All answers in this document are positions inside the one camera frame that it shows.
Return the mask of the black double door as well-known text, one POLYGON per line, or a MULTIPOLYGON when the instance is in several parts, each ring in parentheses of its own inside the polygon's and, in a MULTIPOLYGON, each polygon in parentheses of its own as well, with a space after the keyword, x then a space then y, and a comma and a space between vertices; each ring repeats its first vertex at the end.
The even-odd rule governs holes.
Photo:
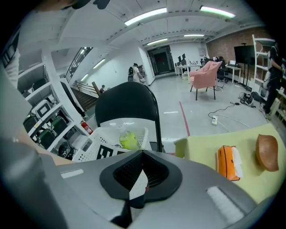
POLYGON ((175 72, 170 46, 147 51, 155 76, 175 72))

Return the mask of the black television screen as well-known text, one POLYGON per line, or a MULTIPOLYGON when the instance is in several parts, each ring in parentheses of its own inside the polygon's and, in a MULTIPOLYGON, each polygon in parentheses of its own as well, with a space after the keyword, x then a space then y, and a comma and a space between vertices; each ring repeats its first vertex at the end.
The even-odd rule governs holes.
POLYGON ((255 65, 254 46, 236 46, 234 51, 237 63, 255 65))

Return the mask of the green drink bottle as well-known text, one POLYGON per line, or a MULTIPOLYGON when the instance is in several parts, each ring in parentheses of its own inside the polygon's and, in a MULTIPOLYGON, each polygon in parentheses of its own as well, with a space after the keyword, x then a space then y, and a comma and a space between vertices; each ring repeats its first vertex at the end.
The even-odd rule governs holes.
POLYGON ((124 125, 119 127, 119 142, 124 149, 140 150, 141 146, 134 133, 126 129, 124 125))

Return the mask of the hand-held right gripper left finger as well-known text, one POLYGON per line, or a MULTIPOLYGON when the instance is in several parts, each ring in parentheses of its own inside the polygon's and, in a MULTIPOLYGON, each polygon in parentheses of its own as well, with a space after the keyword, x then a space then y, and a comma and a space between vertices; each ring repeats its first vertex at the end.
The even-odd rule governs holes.
POLYGON ((117 162, 126 163, 137 156, 127 152, 101 160, 55 165, 42 155, 47 183, 63 215, 67 229, 123 229, 116 223, 125 201, 111 198, 100 183, 101 172, 117 162))

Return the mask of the black office chair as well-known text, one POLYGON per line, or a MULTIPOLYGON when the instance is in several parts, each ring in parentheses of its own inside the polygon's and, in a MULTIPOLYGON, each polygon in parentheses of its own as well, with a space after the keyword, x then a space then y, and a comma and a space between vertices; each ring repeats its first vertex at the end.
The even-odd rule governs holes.
POLYGON ((222 81, 223 83, 228 82, 228 71, 225 67, 225 60, 221 60, 222 64, 217 71, 218 82, 222 81))

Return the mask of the white storage shelf rack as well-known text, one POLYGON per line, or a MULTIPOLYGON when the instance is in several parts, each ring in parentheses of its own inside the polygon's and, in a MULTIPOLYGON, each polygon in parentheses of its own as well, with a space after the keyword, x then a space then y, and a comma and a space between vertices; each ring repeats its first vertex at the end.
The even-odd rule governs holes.
MULTIPOLYGON (((263 106, 266 103, 269 89, 266 86, 265 81, 268 79, 270 73, 270 49, 275 45, 274 39, 269 38, 257 38, 252 35, 254 51, 255 51, 255 65, 254 65, 254 78, 252 81, 252 92, 257 94, 261 99, 261 112, 263 111, 263 106)), ((286 69, 286 60, 282 58, 283 66, 286 69)), ((284 105, 282 103, 282 97, 286 100, 286 72, 284 72, 281 87, 277 90, 277 97, 271 106, 270 117, 271 119, 277 113, 282 115, 282 119, 286 120, 286 111, 282 108, 284 105)))
POLYGON ((17 88, 32 106, 23 125, 35 144, 68 160, 90 146, 90 135, 80 124, 85 119, 69 100, 71 90, 64 81, 53 80, 44 63, 20 70, 17 88))

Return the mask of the white desk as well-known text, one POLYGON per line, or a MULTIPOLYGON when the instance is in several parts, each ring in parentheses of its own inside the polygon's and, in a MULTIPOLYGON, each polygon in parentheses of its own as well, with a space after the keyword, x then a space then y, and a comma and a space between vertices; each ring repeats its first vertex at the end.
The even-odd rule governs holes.
POLYGON ((242 69, 238 68, 238 67, 234 67, 234 66, 229 66, 229 65, 226 65, 226 68, 232 70, 232 73, 231 73, 231 82, 232 82, 232 84, 235 83, 235 80, 236 80, 237 84, 240 84, 241 83, 242 69))
POLYGON ((175 66, 175 74, 176 75, 182 75, 182 69, 186 68, 187 71, 197 71, 201 68, 201 65, 180 65, 180 66, 175 66))

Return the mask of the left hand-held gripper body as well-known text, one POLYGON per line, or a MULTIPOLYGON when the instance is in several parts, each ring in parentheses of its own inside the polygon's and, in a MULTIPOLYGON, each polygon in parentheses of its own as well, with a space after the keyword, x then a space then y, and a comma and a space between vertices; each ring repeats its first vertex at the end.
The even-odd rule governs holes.
POLYGON ((99 144, 96 146, 96 160, 116 156, 128 151, 130 150, 109 144, 99 144))

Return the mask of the brown wooden bowl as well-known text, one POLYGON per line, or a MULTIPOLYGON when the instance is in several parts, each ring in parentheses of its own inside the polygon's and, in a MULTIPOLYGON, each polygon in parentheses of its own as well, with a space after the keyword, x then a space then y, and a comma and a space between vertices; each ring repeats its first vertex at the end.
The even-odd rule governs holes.
POLYGON ((270 172, 279 170, 278 142, 274 136, 258 135, 256 140, 256 158, 263 169, 270 172))

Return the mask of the red fire extinguisher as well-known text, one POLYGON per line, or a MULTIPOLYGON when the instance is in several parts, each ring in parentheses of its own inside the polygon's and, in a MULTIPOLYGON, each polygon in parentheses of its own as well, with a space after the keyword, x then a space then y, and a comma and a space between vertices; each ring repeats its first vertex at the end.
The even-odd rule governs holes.
POLYGON ((90 126, 89 126, 84 120, 82 120, 82 121, 80 122, 80 124, 81 124, 82 128, 83 128, 89 135, 91 135, 91 134, 93 133, 93 130, 90 128, 90 126))

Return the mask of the table with yellow-green cloth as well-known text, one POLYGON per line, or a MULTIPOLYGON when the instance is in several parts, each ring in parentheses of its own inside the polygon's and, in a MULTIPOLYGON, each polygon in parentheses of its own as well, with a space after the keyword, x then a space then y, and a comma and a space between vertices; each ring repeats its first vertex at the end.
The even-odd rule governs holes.
POLYGON ((242 159, 243 177, 233 184, 243 189, 257 204, 275 195, 286 179, 286 147, 270 123, 224 134, 208 136, 189 136, 175 141, 175 155, 186 160, 204 164, 216 169, 215 154, 224 145, 237 147, 242 159), (279 170, 270 172, 262 169, 256 156, 258 135, 270 135, 278 142, 279 170))

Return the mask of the orange tissue box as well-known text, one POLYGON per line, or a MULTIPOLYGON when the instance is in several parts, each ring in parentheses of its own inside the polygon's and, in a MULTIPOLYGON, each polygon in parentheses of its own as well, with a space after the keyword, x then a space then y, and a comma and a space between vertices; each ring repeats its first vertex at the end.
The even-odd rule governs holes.
POLYGON ((243 177, 242 160, 236 146, 220 147, 216 153, 216 171, 229 181, 239 181, 243 177))

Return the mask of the black folding chair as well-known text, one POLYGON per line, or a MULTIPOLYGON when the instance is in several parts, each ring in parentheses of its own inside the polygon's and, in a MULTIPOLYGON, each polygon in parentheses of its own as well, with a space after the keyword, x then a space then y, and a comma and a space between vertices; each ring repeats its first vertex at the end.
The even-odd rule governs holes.
POLYGON ((97 99, 95 119, 97 126, 122 118, 145 119, 155 122, 157 151, 165 153, 161 139, 160 115, 156 97, 148 86, 125 82, 105 91, 97 99))

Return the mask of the white perforated plastic basket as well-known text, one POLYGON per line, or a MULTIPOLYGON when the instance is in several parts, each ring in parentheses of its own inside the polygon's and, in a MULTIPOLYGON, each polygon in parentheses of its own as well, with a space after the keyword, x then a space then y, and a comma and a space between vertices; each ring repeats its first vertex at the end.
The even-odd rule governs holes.
MULTIPOLYGON (((126 163, 117 162, 105 168, 100 174, 100 183, 111 198, 134 202, 140 208, 147 202, 147 196, 150 194, 147 178, 150 145, 147 142, 148 130, 146 128, 131 132, 135 134, 141 149, 128 152, 137 152, 137 156, 126 163)), ((95 161, 96 146, 99 144, 123 148, 119 142, 119 130, 115 128, 99 127, 90 137, 92 143, 89 148, 86 151, 78 150, 72 159, 73 162, 95 161)))

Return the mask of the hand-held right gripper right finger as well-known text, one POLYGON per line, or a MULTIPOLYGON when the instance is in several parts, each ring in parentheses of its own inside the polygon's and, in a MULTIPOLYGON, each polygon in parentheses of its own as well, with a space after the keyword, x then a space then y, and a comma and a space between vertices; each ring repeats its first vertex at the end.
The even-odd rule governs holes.
POLYGON ((147 203, 135 219, 134 229, 226 228, 229 223, 206 192, 210 187, 219 187, 245 215, 257 206, 236 183, 204 164, 165 153, 151 154, 176 165, 181 170, 182 182, 168 199, 147 203))

